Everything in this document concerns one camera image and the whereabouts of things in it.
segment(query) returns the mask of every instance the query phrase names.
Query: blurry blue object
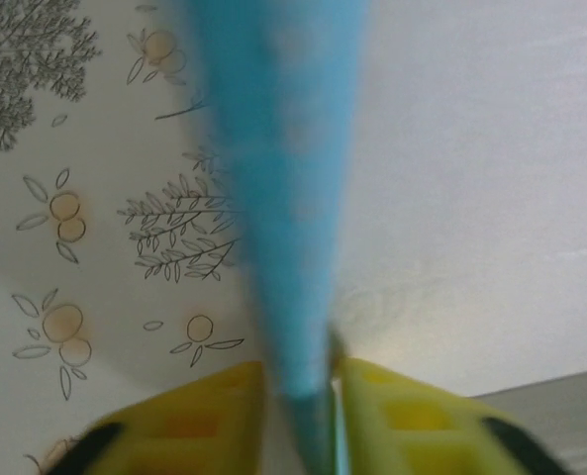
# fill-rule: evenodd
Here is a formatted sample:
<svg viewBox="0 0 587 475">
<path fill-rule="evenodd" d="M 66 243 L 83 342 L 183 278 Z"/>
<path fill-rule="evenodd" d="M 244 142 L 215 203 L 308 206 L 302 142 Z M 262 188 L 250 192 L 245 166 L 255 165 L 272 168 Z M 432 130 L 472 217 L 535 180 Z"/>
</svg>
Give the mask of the blurry blue object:
<svg viewBox="0 0 587 475">
<path fill-rule="evenodd" d="M 328 313 L 363 1 L 172 2 L 196 33 L 298 450 L 332 474 Z"/>
</svg>

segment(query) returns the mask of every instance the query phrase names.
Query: square hole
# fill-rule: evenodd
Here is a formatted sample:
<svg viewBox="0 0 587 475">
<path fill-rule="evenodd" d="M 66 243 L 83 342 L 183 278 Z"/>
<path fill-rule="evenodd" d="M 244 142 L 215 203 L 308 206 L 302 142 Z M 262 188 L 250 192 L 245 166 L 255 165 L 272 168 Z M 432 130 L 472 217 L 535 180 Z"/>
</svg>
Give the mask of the square hole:
<svg viewBox="0 0 587 475">
<path fill-rule="evenodd" d="M 392 401 L 383 407 L 383 415 L 395 430 L 445 430 L 452 428 L 444 411 L 432 403 Z"/>
<path fill-rule="evenodd" d="M 414 475 L 480 475 L 478 461 L 468 446 L 456 443 L 410 443 L 401 454 Z"/>
<path fill-rule="evenodd" d="M 165 421 L 164 438 L 211 438 L 218 434 L 220 416 L 216 414 L 179 414 Z"/>
</svg>

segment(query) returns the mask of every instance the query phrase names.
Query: line drawing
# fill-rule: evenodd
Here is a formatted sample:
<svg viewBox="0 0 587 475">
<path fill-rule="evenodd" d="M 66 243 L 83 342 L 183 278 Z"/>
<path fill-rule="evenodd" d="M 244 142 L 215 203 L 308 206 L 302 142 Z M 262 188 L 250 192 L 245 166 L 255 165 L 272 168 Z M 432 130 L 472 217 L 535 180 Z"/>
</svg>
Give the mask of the line drawing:
<svg viewBox="0 0 587 475">
<path fill-rule="evenodd" d="M 55 191 L 47 192 L 45 186 L 36 178 L 25 175 L 23 181 L 32 196 L 45 205 L 42 211 L 31 213 L 23 218 L 17 225 L 16 231 L 28 231 L 43 225 L 51 220 L 56 223 L 55 248 L 57 253 L 74 264 L 79 264 L 79 259 L 73 251 L 71 244 L 81 240 L 86 235 L 86 220 L 81 215 L 80 198 L 71 190 L 62 189 L 68 182 L 70 169 L 64 168 L 55 179 Z"/>
<path fill-rule="evenodd" d="M 76 437 L 63 438 L 58 440 L 53 447 L 49 449 L 45 457 L 39 461 L 37 457 L 30 454 L 24 454 L 23 457 L 31 460 L 38 469 L 38 475 L 47 475 L 55 464 L 68 452 L 73 446 L 79 442 Z"/>
<path fill-rule="evenodd" d="M 86 94 L 85 65 L 101 54 L 88 17 L 75 18 L 80 0 L 0 1 L 0 151 L 35 120 L 31 90 L 70 102 Z"/>
<path fill-rule="evenodd" d="M 181 111 L 172 112 L 170 114 L 162 114 L 160 116 L 156 116 L 154 119 L 156 121 L 160 121 L 162 119 L 170 119 L 172 117 L 182 116 L 183 114 L 189 114 L 190 112 L 198 111 L 199 109 L 203 109 L 207 107 L 207 103 L 205 102 L 205 98 L 203 92 L 197 90 L 190 99 L 190 107 L 187 109 L 183 109 Z"/>
<path fill-rule="evenodd" d="M 151 71 L 144 76 L 143 83 L 160 75 L 174 86 L 186 84 L 177 74 L 185 69 L 187 56 L 183 49 L 177 47 L 178 41 L 174 33 L 155 30 L 148 34 L 143 28 L 138 35 L 128 33 L 126 38 L 138 55 L 126 77 L 127 85 L 132 84 L 142 74 L 146 65 Z"/>
<path fill-rule="evenodd" d="M 59 356 L 59 386 L 65 401 L 71 397 L 73 377 L 86 381 L 86 373 L 80 369 L 88 363 L 93 354 L 90 342 L 80 333 L 84 325 L 84 314 L 71 303 L 55 304 L 58 289 L 49 291 L 36 305 L 27 296 L 14 294 L 12 299 L 20 311 L 31 319 L 39 321 L 39 327 L 27 327 L 27 334 L 36 341 L 12 351 L 17 359 L 32 360 L 50 353 Z"/>
<path fill-rule="evenodd" d="M 241 211 L 214 152 L 199 148 L 183 155 L 195 162 L 193 170 L 205 170 L 206 176 L 193 178 L 195 186 L 181 173 L 161 194 L 147 192 L 141 200 L 129 199 L 128 208 L 117 213 L 127 226 L 137 228 L 130 232 L 130 240 L 137 250 L 135 265 L 146 270 L 144 279 L 162 274 L 175 283 L 181 277 L 220 281 L 222 268 L 236 265 L 241 237 L 235 224 Z"/>
<path fill-rule="evenodd" d="M 64 124 L 64 122 L 66 122 L 66 119 L 68 119 L 68 115 L 66 115 L 66 114 L 58 114 L 51 121 L 51 126 L 52 127 L 59 127 L 62 124 Z"/>
<path fill-rule="evenodd" d="M 160 321 L 146 322 L 144 324 L 144 330 L 146 330 L 147 332 L 155 332 L 159 330 L 162 326 L 163 322 Z M 188 349 L 192 348 L 192 346 L 196 346 L 196 349 L 192 353 L 190 368 L 194 367 L 194 365 L 199 362 L 199 360 L 203 356 L 203 351 L 205 350 L 205 348 L 232 349 L 236 346 L 239 346 L 243 343 L 243 341 L 245 341 L 244 338 L 237 338 L 215 341 L 212 343 L 205 343 L 205 341 L 207 341 L 214 333 L 214 322 L 212 321 L 212 319 L 205 315 L 195 315 L 194 317 L 192 317 L 190 321 L 187 323 L 187 326 L 185 327 L 185 332 L 187 334 L 187 341 L 183 341 L 177 346 L 174 346 L 172 349 L 169 350 L 169 353 L 183 353 Z"/>
</svg>

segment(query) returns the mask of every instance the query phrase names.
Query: printed leaf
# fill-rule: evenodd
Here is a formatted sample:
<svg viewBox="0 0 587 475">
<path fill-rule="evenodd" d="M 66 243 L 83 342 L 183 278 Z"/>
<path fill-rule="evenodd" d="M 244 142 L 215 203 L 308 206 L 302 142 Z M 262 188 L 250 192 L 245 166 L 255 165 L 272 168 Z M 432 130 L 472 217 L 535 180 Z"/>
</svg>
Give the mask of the printed leaf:
<svg viewBox="0 0 587 475">
<path fill-rule="evenodd" d="M 71 375 L 68 373 L 68 369 L 66 366 L 62 365 L 59 367 L 59 386 L 62 390 L 62 396 L 64 396 L 64 400 L 68 401 L 68 398 L 71 397 Z"/>
<path fill-rule="evenodd" d="M 51 302 L 53 302 L 53 299 L 55 298 L 55 294 L 57 294 L 57 290 L 58 289 L 55 288 L 45 295 L 43 298 L 43 310 L 46 310 L 49 305 L 51 305 Z"/>
<path fill-rule="evenodd" d="M 130 205 L 131 208 L 133 208 L 135 210 L 136 213 L 140 214 L 144 211 L 144 210 L 142 210 L 142 207 L 140 206 L 140 204 L 138 202 L 136 202 L 135 200 L 126 200 L 126 202 Z"/>
<path fill-rule="evenodd" d="M 55 247 L 57 247 L 57 252 L 59 255 L 64 257 L 66 260 L 74 264 L 79 264 L 79 260 L 77 260 L 75 252 L 73 252 L 73 249 L 71 249 L 70 245 L 68 245 L 66 242 L 59 240 L 55 243 Z"/>
<path fill-rule="evenodd" d="M 187 257 L 187 255 L 185 255 L 185 252 L 181 252 L 180 250 L 176 250 L 176 249 L 167 249 L 166 252 L 171 257 L 174 257 L 177 259 L 184 259 L 185 257 Z"/>
<path fill-rule="evenodd" d="M 142 231 L 148 231 L 158 221 L 159 216 L 146 216 L 142 219 Z"/>
<path fill-rule="evenodd" d="M 215 343 L 206 344 L 205 346 L 207 346 L 208 348 L 212 348 L 212 349 L 230 349 L 230 348 L 235 348 L 236 346 L 241 344 L 243 341 L 245 341 L 244 338 L 228 339 L 227 341 L 217 341 Z"/>
<path fill-rule="evenodd" d="M 27 333 L 35 340 L 40 339 L 40 332 L 38 332 L 36 329 L 27 329 Z"/>
<path fill-rule="evenodd" d="M 55 188 L 57 188 L 58 190 L 62 188 L 62 186 L 64 186 L 66 184 L 66 182 L 68 181 L 68 175 L 70 174 L 70 168 L 64 168 L 59 175 L 57 176 L 57 178 L 55 179 Z"/>
<path fill-rule="evenodd" d="M 173 75 L 165 75 L 163 77 L 167 82 L 169 82 L 173 86 L 184 86 L 186 84 L 186 82 L 183 79 Z"/>
<path fill-rule="evenodd" d="M 154 70 L 153 72 L 149 72 L 147 76 L 144 78 L 144 82 L 152 81 L 156 75 L 158 74 L 158 69 Z"/>
<path fill-rule="evenodd" d="M 194 356 L 192 356 L 192 362 L 190 363 L 190 368 L 198 363 L 198 360 L 201 359 L 201 355 L 203 354 L 203 345 L 201 344 L 196 351 L 194 351 Z"/>
<path fill-rule="evenodd" d="M 47 213 L 34 213 L 16 225 L 16 231 L 32 230 L 33 228 L 37 228 L 39 225 L 43 225 L 48 220 L 49 216 L 47 216 Z"/>
<path fill-rule="evenodd" d="M 196 242 L 190 242 L 187 239 L 182 239 L 181 242 L 183 242 L 183 245 L 185 247 L 187 247 L 188 249 L 192 249 L 192 250 L 195 250 L 197 252 L 203 252 L 203 249 L 201 248 L 201 246 L 198 245 Z"/>
<path fill-rule="evenodd" d="M 36 178 L 32 178 L 29 175 L 25 175 L 23 177 L 23 181 L 25 182 L 25 185 L 27 185 L 27 188 L 29 189 L 30 193 L 34 195 L 34 198 L 36 198 L 41 203 L 47 202 L 47 200 L 49 199 L 49 194 L 47 193 L 47 190 L 42 185 L 42 183 L 40 183 Z"/>
<path fill-rule="evenodd" d="M 31 344 L 17 349 L 12 354 L 18 359 L 36 359 L 42 358 L 51 351 L 50 346 L 45 344 Z"/>
<path fill-rule="evenodd" d="M 196 240 L 200 240 L 201 242 L 203 242 L 206 245 L 209 245 L 210 248 L 214 248 L 216 247 L 216 243 L 213 242 L 211 239 L 206 239 L 204 237 L 197 237 Z"/>
<path fill-rule="evenodd" d="M 172 353 L 172 354 L 182 353 L 183 351 L 190 349 L 191 346 L 192 346 L 192 342 L 187 341 L 186 343 L 181 343 L 178 346 L 170 349 L 170 353 Z"/>
<path fill-rule="evenodd" d="M 82 381 L 86 381 L 86 373 L 78 368 L 71 368 L 71 373 L 77 378 L 81 379 Z"/>
<path fill-rule="evenodd" d="M 194 228 L 194 231 L 196 231 L 197 233 L 199 233 L 201 235 L 206 235 L 207 234 L 207 231 L 205 231 L 205 228 L 203 228 L 202 226 L 198 226 L 193 221 L 191 222 L 191 225 L 192 225 L 192 228 Z"/>
<path fill-rule="evenodd" d="M 135 35 L 131 35 L 130 33 L 128 33 L 126 35 L 126 38 L 128 39 L 128 43 L 131 44 L 131 47 L 135 50 L 137 54 L 144 54 L 144 47 L 142 43 L 140 43 L 140 41 L 137 38 L 135 38 Z"/>
<path fill-rule="evenodd" d="M 194 180 L 196 180 L 196 183 L 198 183 L 198 186 L 200 186 L 201 190 L 203 190 L 203 195 L 207 196 L 207 183 L 205 183 L 203 181 L 203 179 L 198 176 L 196 178 L 194 178 Z"/>
<path fill-rule="evenodd" d="M 176 226 L 176 225 L 178 225 L 181 222 L 181 220 L 183 218 L 185 218 L 185 214 L 184 213 L 181 213 L 180 215 L 176 216 L 176 218 L 173 218 L 172 221 L 170 221 L 170 224 L 172 226 Z"/>
<path fill-rule="evenodd" d="M 51 126 L 52 127 L 61 126 L 62 124 L 64 124 L 64 122 L 66 122 L 66 119 L 68 119 L 68 116 L 66 114 L 58 114 L 51 121 Z"/>
<path fill-rule="evenodd" d="M 208 208 L 219 208 L 225 204 L 225 201 L 225 198 L 210 198 L 207 200 L 207 203 L 205 203 L 205 206 Z"/>
<path fill-rule="evenodd" d="M 223 182 L 221 180 L 214 178 L 214 177 L 212 177 L 211 180 L 212 180 L 212 183 L 214 183 L 218 187 L 218 189 L 221 190 L 224 194 L 228 193 L 227 187 L 223 184 Z"/>
<path fill-rule="evenodd" d="M 131 70 L 128 73 L 128 77 L 126 78 L 126 84 L 131 84 L 135 79 L 137 79 L 137 76 L 139 76 L 139 74 L 140 74 L 140 72 L 142 72 L 143 68 L 144 68 L 144 57 L 141 56 L 135 61 L 135 63 L 133 64 L 133 67 L 131 67 Z"/>
<path fill-rule="evenodd" d="M 144 330 L 146 332 L 155 332 L 161 327 L 163 327 L 163 322 L 161 320 L 152 320 L 144 323 Z"/>
<path fill-rule="evenodd" d="M 39 475 L 43 475 L 43 469 L 40 466 L 40 462 L 38 460 L 36 460 L 36 457 L 34 457 L 33 455 L 29 455 L 29 454 L 24 454 L 23 457 L 31 460 L 32 462 L 34 462 L 34 464 L 36 465 L 36 468 L 38 469 L 38 473 Z"/>
<path fill-rule="evenodd" d="M 187 183 L 187 178 L 185 178 L 185 175 L 181 173 L 180 175 L 178 175 L 178 179 L 181 182 L 181 187 L 183 188 L 183 191 L 185 193 L 188 193 L 190 191 L 190 187 Z"/>
<path fill-rule="evenodd" d="M 25 314 L 27 317 L 31 317 L 32 319 L 36 319 L 39 316 L 38 309 L 34 305 L 34 303 L 29 300 L 27 297 L 23 295 L 14 294 L 12 295 L 12 299 L 16 302 L 20 310 Z"/>
<path fill-rule="evenodd" d="M 142 207 L 142 211 L 144 213 L 148 215 L 153 213 L 152 206 L 146 203 L 145 201 L 140 201 L 139 204 Z"/>
<path fill-rule="evenodd" d="M 151 264 L 161 264 L 161 259 L 159 259 L 158 257 L 156 257 L 154 255 L 140 255 L 139 259 L 141 259 L 145 262 L 149 262 Z"/>
<path fill-rule="evenodd" d="M 190 265 L 192 270 L 210 270 L 212 267 L 214 267 L 212 264 Z"/>
<path fill-rule="evenodd" d="M 149 191 L 146 193 L 146 198 L 148 201 L 150 201 L 150 204 L 153 205 L 155 208 L 157 208 L 159 211 L 161 211 L 163 213 L 163 205 L 161 204 L 161 202 L 159 201 L 158 198 L 156 198 L 156 196 L 154 196 L 152 193 L 150 193 Z"/>
<path fill-rule="evenodd" d="M 221 233 L 224 230 L 226 230 L 227 228 L 229 228 L 231 225 L 234 224 L 235 219 L 231 218 L 229 220 L 223 221 L 222 223 L 220 223 L 219 225 L 217 225 L 213 230 L 212 230 L 212 234 L 216 235 L 217 233 Z"/>
</svg>

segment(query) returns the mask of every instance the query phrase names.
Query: wallpaper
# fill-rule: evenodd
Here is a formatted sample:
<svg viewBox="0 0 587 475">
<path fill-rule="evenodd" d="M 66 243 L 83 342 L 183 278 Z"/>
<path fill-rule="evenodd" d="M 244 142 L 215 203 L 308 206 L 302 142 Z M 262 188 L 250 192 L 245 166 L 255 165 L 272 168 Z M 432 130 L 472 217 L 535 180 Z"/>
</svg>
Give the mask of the wallpaper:
<svg viewBox="0 0 587 475">
<path fill-rule="evenodd" d="M 258 358 L 241 211 L 166 13 L 0 2 L 0 473 L 45 473 L 107 412 Z"/>
</svg>

